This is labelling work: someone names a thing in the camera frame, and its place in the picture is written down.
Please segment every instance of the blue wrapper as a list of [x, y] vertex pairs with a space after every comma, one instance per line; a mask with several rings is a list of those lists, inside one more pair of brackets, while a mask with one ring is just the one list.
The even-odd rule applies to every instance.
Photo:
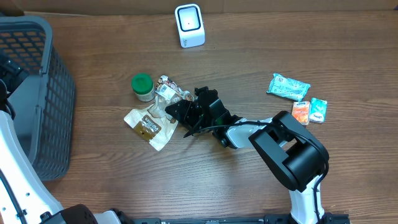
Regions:
[[274, 73], [274, 78], [269, 84], [267, 93], [272, 93], [277, 96], [286, 97], [298, 102], [302, 101], [307, 94], [310, 84], [285, 78], [278, 73]]
[[318, 123], [325, 122], [327, 107], [328, 107], [328, 102], [326, 100], [319, 100], [316, 98], [312, 98], [310, 121]]

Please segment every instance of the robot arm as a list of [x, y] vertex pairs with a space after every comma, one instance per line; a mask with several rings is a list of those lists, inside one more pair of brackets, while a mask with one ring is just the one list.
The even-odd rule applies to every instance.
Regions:
[[[290, 190], [290, 215], [295, 222], [320, 222], [325, 214], [320, 182], [327, 174], [329, 160], [325, 147], [286, 111], [262, 121], [248, 121], [231, 116], [216, 90], [196, 88], [195, 94], [195, 101], [182, 100], [165, 109], [189, 129], [184, 137], [209, 130], [224, 147], [254, 147], [278, 181]], [[282, 146], [292, 140], [296, 143], [285, 152]]]
[[[218, 99], [216, 90], [201, 88], [195, 89], [195, 93], [198, 95], [196, 101], [180, 101], [166, 108], [168, 114], [189, 128], [186, 136], [208, 129], [224, 147], [254, 147], [279, 182], [290, 190], [289, 223], [319, 223], [317, 214], [323, 217], [325, 213], [319, 182], [327, 173], [329, 159], [322, 144], [286, 111], [272, 119], [248, 121], [231, 116]], [[10, 108], [1, 103], [0, 97], [0, 212], [5, 224], [147, 223], [134, 222], [118, 210], [92, 214], [84, 205], [63, 210], [34, 172], [17, 140]], [[293, 139], [297, 142], [285, 152], [282, 146]], [[271, 223], [268, 217], [271, 216], [266, 215], [264, 220], [257, 219], [253, 223]]]

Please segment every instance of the green jar lid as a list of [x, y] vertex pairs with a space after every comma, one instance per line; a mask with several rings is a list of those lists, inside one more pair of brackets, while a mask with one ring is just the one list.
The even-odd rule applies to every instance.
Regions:
[[138, 73], [132, 78], [131, 87], [137, 94], [144, 95], [153, 89], [154, 82], [148, 74]]

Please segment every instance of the wooden table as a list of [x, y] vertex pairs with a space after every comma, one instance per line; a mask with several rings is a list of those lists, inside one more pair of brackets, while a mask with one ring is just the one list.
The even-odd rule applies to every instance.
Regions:
[[290, 199], [254, 149], [225, 149], [178, 127], [157, 152], [123, 118], [144, 108], [139, 72], [183, 89], [209, 86], [232, 114], [268, 118], [292, 101], [266, 94], [272, 74], [310, 83], [328, 100], [322, 205], [352, 223], [398, 222], [398, 13], [204, 15], [206, 44], [181, 49], [174, 15], [49, 17], [77, 86], [68, 174], [46, 186], [63, 204], [129, 216], [204, 218], [289, 213]]

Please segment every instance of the white device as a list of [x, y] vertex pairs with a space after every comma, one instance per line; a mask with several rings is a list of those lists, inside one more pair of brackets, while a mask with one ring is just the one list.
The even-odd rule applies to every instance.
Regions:
[[[19, 144], [10, 115], [0, 110], [0, 213], [5, 224], [21, 224], [16, 204], [21, 208], [23, 219], [28, 224], [41, 222], [40, 215], [50, 212], [51, 215], [63, 210], [57, 201], [40, 181], [27, 156]], [[4, 185], [7, 181], [11, 187]], [[94, 214], [98, 224], [121, 224], [113, 211]]]
[[186, 4], [175, 9], [181, 47], [195, 47], [205, 43], [205, 28], [197, 4]]

